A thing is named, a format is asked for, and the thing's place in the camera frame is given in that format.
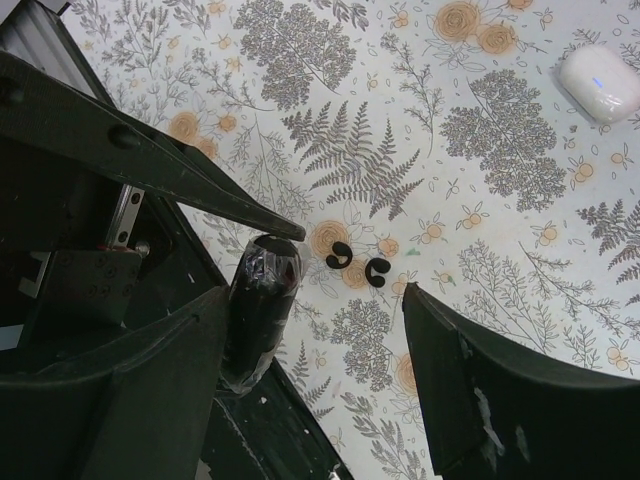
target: fern print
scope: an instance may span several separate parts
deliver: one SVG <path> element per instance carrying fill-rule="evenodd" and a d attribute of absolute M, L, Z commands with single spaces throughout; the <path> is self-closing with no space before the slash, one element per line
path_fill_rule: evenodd
<path fill-rule="evenodd" d="M 285 11 L 278 0 L 247 0 L 237 15 L 233 27 L 248 32 L 242 54 L 267 66 L 262 98 L 275 100 L 279 110 L 306 103 L 314 79 L 335 92 L 351 71 L 356 50 L 342 25 L 318 20 L 307 5 Z"/>
<path fill-rule="evenodd" d="M 163 3 L 173 8 L 173 18 L 180 22 L 182 28 L 191 30 L 194 26 L 207 38 L 207 30 L 211 29 L 211 17 L 205 6 L 196 0 L 162 0 Z"/>
<path fill-rule="evenodd" d="M 99 35 L 102 41 L 106 42 L 111 38 L 111 24 L 107 19 L 107 15 L 102 13 L 99 0 L 87 0 L 86 5 L 83 2 L 74 2 L 71 4 L 71 11 L 80 17 L 80 26 L 84 28 L 87 35 L 95 37 Z"/>
<path fill-rule="evenodd" d="M 576 365 L 590 370 L 600 370 L 602 367 L 596 365 L 600 359 L 598 349 L 593 346 L 596 343 L 596 337 L 593 336 L 593 329 L 587 330 L 587 327 L 580 325 L 575 333 L 573 326 L 565 327 L 563 332 L 564 346 L 573 351 L 571 359 Z"/>
<path fill-rule="evenodd" d="M 403 75 L 405 80 L 400 84 L 401 92 L 409 92 L 420 103 L 422 108 L 405 108 L 405 113 L 418 120 L 423 130 L 429 132 L 429 153 L 433 150 L 433 119 L 442 113 L 440 106 L 443 103 L 442 89 L 429 88 L 427 82 L 431 80 L 431 68 L 426 65 L 420 70 L 414 66 L 414 58 L 408 43 L 399 44 L 398 36 L 393 33 L 385 33 L 380 46 L 395 55 L 399 62 L 394 63 L 392 69 L 395 73 Z"/>
<path fill-rule="evenodd" d="M 563 272 L 571 265 L 566 260 L 549 260 L 534 252 L 527 252 L 522 244 L 520 248 L 533 266 L 534 270 L 529 274 L 534 282 L 534 292 L 544 300 L 559 296 L 565 302 L 564 311 L 571 320 L 577 322 L 583 313 L 590 313 L 599 323 L 617 336 L 621 336 L 624 329 L 629 329 L 634 338 L 640 338 L 640 322 L 631 318 L 621 320 L 615 313 L 620 307 L 618 302 L 611 298 L 591 299 L 595 286 L 591 280 L 585 280 L 578 284 L 568 282 L 556 275 Z"/>
<path fill-rule="evenodd" d="M 587 225 L 593 227 L 591 236 L 601 240 L 598 253 L 602 256 L 611 250 L 619 250 L 609 263 L 609 270 L 620 268 L 624 263 L 630 265 L 619 275 L 616 284 L 640 279 L 640 201 L 629 215 L 625 215 L 622 199 L 609 209 L 602 202 L 598 208 L 589 207 L 578 210 L 578 214 Z M 626 303 L 640 303 L 640 294 L 632 296 Z"/>
<path fill-rule="evenodd" d="M 307 0 L 307 2 L 314 3 L 320 10 L 331 9 L 333 16 L 339 22 L 350 22 L 355 28 L 361 28 L 363 32 L 369 26 L 367 9 L 359 3 L 354 2 L 351 5 L 347 5 L 343 0 Z"/>
<path fill-rule="evenodd" d="M 319 320 L 322 313 L 311 305 L 309 302 L 300 302 L 299 300 L 293 301 L 293 307 L 291 308 L 291 317 L 296 321 L 308 322 L 311 328 L 311 333 L 315 340 L 328 340 L 329 339 L 329 326 Z"/>
<path fill-rule="evenodd" d="M 251 229 L 211 213 L 203 213 L 202 222 L 218 235 L 218 244 L 231 256 L 242 257 Z"/>
<path fill-rule="evenodd" d="M 351 347 L 345 356 L 345 373 L 356 382 L 371 382 L 371 390 L 380 392 L 393 383 L 389 365 L 393 352 L 383 341 L 391 331 L 391 317 L 376 300 L 349 300 L 348 309 L 341 308 L 333 318 L 331 343 Z"/>
<path fill-rule="evenodd" d="M 601 32 L 578 28 L 573 32 L 573 42 L 571 42 L 562 53 L 560 60 L 566 60 L 571 52 L 575 52 L 579 48 L 587 45 L 605 45 L 606 40 L 600 40 Z"/>
<path fill-rule="evenodd" d="M 556 134 L 534 102 L 540 91 L 528 88 L 513 70 L 488 73 L 469 88 L 477 106 L 453 108 L 442 124 L 447 153 L 480 158 L 480 170 L 489 172 L 489 191 L 502 197 L 517 194 L 519 212 L 549 208 L 564 195 L 566 172 L 544 156 L 556 146 Z"/>
<path fill-rule="evenodd" d="M 531 302 L 526 277 L 517 263 L 501 259 L 482 241 L 463 250 L 458 258 L 463 278 L 478 287 L 465 295 L 464 308 L 457 307 L 461 313 L 541 353 L 549 354 L 555 348 L 557 324 L 545 305 Z"/>
<path fill-rule="evenodd" d="M 102 52 L 102 61 L 123 67 L 125 72 L 147 70 L 155 79 L 160 41 L 169 29 L 167 16 L 167 9 L 149 8 L 149 2 L 122 0 L 120 8 L 115 11 L 113 23 L 125 27 L 125 33 L 110 50 Z"/>
<path fill-rule="evenodd" d="M 366 397 L 356 397 L 347 392 L 340 398 L 353 414 L 354 427 L 362 436 L 371 439 L 371 454 L 380 462 L 383 472 L 396 480 L 427 480 L 427 470 L 422 466 L 418 453 L 410 450 L 408 442 L 405 442 L 398 422 L 374 416 L 373 406 Z"/>
<path fill-rule="evenodd" d="M 287 178 L 290 167 L 280 134 L 264 132 L 258 122 L 244 127 L 234 142 L 230 167 L 245 172 L 244 188 L 259 203 L 290 219 L 304 219 L 313 210 L 306 190 Z"/>
<path fill-rule="evenodd" d="M 114 85 L 115 80 L 107 69 L 101 80 L 118 110 L 155 128 L 167 120 L 167 108 L 185 105 L 189 90 L 198 85 L 189 62 L 178 68 L 165 67 L 156 81 L 136 96 L 131 95 L 131 89 L 124 82 Z"/>
<path fill-rule="evenodd" d="M 210 83 L 207 93 L 214 97 L 221 97 L 221 106 L 225 110 L 239 111 L 243 107 L 252 108 L 262 112 L 269 112 L 272 109 L 261 108 L 256 104 L 255 99 L 249 93 L 249 85 L 246 80 L 242 81 L 239 88 L 231 83 L 232 72 L 222 72 L 220 64 L 211 59 L 211 51 L 206 51 L 202 47 L 194 48 L 191 59 L 196 64 L 196 71 L 206 78 Z"/>
<path fill-rule="evenodd" d="M 423 178 L 403 183 L 404 177 L 415 165 L 420 154 L 417 150 L 407 161 L 394 164 L 396 145 L 387 119 L 384 138 L 377 148 L 369 137 L 373 136 L 367 114 L 367 102 L 360 105 L 355 119 L 349 122 L 347 104 L 344 102 L 333 122 L 329 120 L 331 102 L 327 103 L 314 119 L 311 109 L 303 115 L 298 112 L 283 119 L 296 141 L 295 151 L 306 148 L 300 162 L 312 159 L 305 174 L 330 170 L 313 183 L 311 189 L 343 185 L 334 188 L 327 203 L 353 200 L 369 203 L 369 218 L 384 208 L 389 209 L 389 220 L 404 213 L 402 205 Z"/>
<path fill-rule="evenodd" d="M 640 51 L 638 46 L 632 43 L 620 45 L 622 50 L 622 59 L 627 65 L 633 68 L 636 72 L 640 72 Z"/>
<path fill-rule="evenodd" d="M 329 388 L 331 384 L 331 377 L 328 377 L 320 386 L 314 388 L 307 387 L 307 378 L 309 378 L 309 360 L 307 359 L 307 352 L 304 346 L 304 340 L 300 341 L 300 353 L 296 363 L 291 367 L 289 372 L 289 378 L 296 387 L 296 390 L 304 400 L 304 403 L 313 413 L 316 420 L 320 420 L 322 417 L 331 413 L 334 407 L 328 408 L 314 408 L 314 406 L 320 401 L 322 396 Z"/>

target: plastic-wrapped object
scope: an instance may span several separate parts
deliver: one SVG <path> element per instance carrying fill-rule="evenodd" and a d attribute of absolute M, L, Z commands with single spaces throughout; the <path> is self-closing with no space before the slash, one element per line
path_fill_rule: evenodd
<path fill-rule="evenodd" d="M 263 235 L 247 244 L 231 283 L 221 393 L 245 395 L 271 365 L 302 269 L 298 250 L 288 240 Z"/>

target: screw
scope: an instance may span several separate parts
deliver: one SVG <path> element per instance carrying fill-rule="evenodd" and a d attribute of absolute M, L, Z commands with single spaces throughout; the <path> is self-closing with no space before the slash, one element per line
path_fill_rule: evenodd
<path fill-rule="evenodd" d="M 149 242 L 147 242 L 146 240 L 138 240 L 136 242 L 136 252 L 138 252 L 138 255 L 140 255 L 142 258 L 146 258 L 147 255 L 151 253 Z"/>
<path fill-rule="evenodd" d="M 91 285 L 89 287 L 89 290 L 87 290 L 87 293 L 85 294 L 85 296 L 87 298 L 93 298 L 97 292 L 98 292 L 98 287 L 96 287 L 95 285 Z"/>
<path fill-rule="evenodd" d="M 100 255 L 97 259 L 96 259 L 96 267 L 98 268 L 102 268 L 107 264 L 107 256 L 106 255 Z"/>

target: leaf pattern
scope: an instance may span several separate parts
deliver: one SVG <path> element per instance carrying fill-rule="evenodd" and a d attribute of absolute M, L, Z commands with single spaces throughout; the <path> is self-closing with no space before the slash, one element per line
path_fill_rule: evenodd
<path fill-rule="evenodd" d="M 624 243 L 624 247 L 609 263 L 609 270 L 624 262 L 630 262 L 631 265 L 619 274 L 616 283 L 640 279 L 640 202 L 628 215 L 624 213 L 622 199 L 619 199 L 611 209 L 602 202 L 598 208 L 584 208 L 579 210 L 578 214 L 582 220 L 587 222 L 587 225 L 593 227 L 591 236 L 601 240 L 600 255 L 608 250 L 615 250 Z M 640 296 L 634 295 L 629 299 L 627 305 L 639 301 Z"/>
<path fill-rule="evenodd" d="M 391 130 L 391 122 L 387 119 L 384 138 L 377 148 L 368 138 L 371 124 L 367 114 L 367 102 L 360 105 L 358 113 L 349 128 L 347 103 L 344 102 L 333 120 L 329 122 L 327 103 L 318 116 L 313 119 L 311 109 L 306 114 L 298 112 L 295 116 L 283 120 L 291 130 L 291 139 L 296 140 L 295 151 L 309 147 L 302 154 L 301 161 L 313 160 L 307 165 L 304 173 L 321 169 L 331 169 L 311 188 L 331 185 L 345 185 L 333 190 L 327 197 L 327 203 L 356 200 L 371 204 L 369 218 L 383 208 L 389 208 L 389 220 L 393 220 L 403 212 L 402 204 L 409 194 L 420 185 L 423 179 L 402 183 L 418 160 L 420 150 L 398 165 L 394 164 L 393 155 L 396 145 Z"/>
<path fill-rule="evenodd" d="M 447 152 L 481 158 L 489 191 L 503 197 L 517 193 L 518 211 L 549 208 L 564 194 L 565 172 L 543 156 L 555 147 L 556 134 L 533 102 L 540 91 L 528 88 L 513 70 L 488 73 L 469 89 L 477 106 L 452 109 L 442 125 Z"/>
<path fill-rule="evenodd" d="M 262 98 L 275 100 L 278 109 L 306 103 L 314 79 L 334 91 L 355 60 L 342 25 L 318 21 L 304 4 L 285 12 L 278 0 L 249 0 L 238 10 L 234 28 L 249 31 L 242 53 L 258 66 L 268 65 Z"/>
<path fill-rule="evenodd" d="M 277 356 L 355 478 L 421 480 L 409 282 L 561 361 L 640 372 L 640 115 L 591 128 L 548 77 L 587 45 L 638 70 L 639 5 L 75 0 L 63 21 L 117 108 L 305 226 Z M 183 211 L 231 279 L 260 232 Z M 385 286 L 350 288 L 376 257 Z"/>

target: white scuff mark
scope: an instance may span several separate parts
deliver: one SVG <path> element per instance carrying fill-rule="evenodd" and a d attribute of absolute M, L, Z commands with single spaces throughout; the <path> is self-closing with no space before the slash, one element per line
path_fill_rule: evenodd
<path fill-rule="evenodd" d="M 462 356 L 465 360 L 473 355 L 473 351 L 469 348 L 467 341 L 462 337 L 460 337 L 460 349 L 462 350 Z"/>
<path fill-rule="evenodd" d="M 251 459 L 254 461 L 255 465 L 260 469 L 260 472 L 264 475 L 264 478 L 268 478 L 267 477 L 267 472 L 265 472 L 264 468 L 262 467 L 262 463 L 260 463 L 260 460 L 258 460 L 258 457 L 256 457 L 256 455 L 253 453 L 253 450 L 251 449 L 251 447 L 247 443 L 247 440 L 244 438 L 244 435 L 242 434 L 242 432 L 238 428 L 238 425 L 233 420 L 233 417 L 229 413 L 229 410 L 227 410 L 227 407 L 225 407 L 224 404 L 222 404 L 219 400 L 215 400 L 214 399 L 214 401 L 218 404 L 218 406 L 224 412 L 224 415 L 227 417 L 227 422 L 229 422 L 229 425 L 231 425 L 231 428 L 235 431 L 236 435 L 240 439 L 240 442 L 242 443 L 242 448 L 244 448 L 244 450 L 249 454 Z"/>
<path fill-rule="evenodd" d="M 516 443 L 518 444 L 518 450 L 527 461 L 531 463 L 531 453 L 529 453 L 529 445 L 527 445 L 527 437 L 524 436 L 524 430 L 520 425 L 516 427 Z"/>
<path fill-rule="evenodd" d="M 340 475 L 336 473 L 336 470 L 338 470 L 339 468 L 340 468 L 340 464 L 336 463 L 333 466 L 333 472 L 329 474 L 329 478 L 327 480 L 340 480 Z"/>
<path fill-rule="evenodd" d="M 491 409 L 489 408 L 489 400 L 478 387 L 473 389 L 473 393 L 478 397 L 478 406 L 480 407 L 480 416 L 484 423 L 484 431 L 487 432 L 489 439 L 482 446 L 482 455 L 491 464 L 493 471 L 498 469 L 497 456 L 503 456 L 505 452 L 504 444 L 500 441 L 498 434 L 491 425 Z"/>

